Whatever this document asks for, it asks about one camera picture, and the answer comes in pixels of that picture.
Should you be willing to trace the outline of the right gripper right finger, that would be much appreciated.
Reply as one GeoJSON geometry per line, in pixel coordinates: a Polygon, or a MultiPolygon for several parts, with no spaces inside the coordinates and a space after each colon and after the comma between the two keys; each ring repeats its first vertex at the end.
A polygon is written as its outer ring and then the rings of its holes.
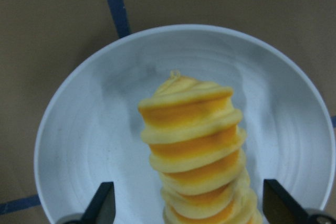
{"type": "Polygon", "coordinates": [[[275,179],[264,180],[262,203],[269,223],[312,223],[310,215],[275,179]]]}

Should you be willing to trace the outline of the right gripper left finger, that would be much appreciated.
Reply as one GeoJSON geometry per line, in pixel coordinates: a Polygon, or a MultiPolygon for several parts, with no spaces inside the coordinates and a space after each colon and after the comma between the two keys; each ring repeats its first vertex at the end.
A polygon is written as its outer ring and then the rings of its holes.
{"type": "Polygon", "coordinates": [[[82,215],[81,223],[114,223],[115,203],[114,183],[101,183],[82,215]]]}

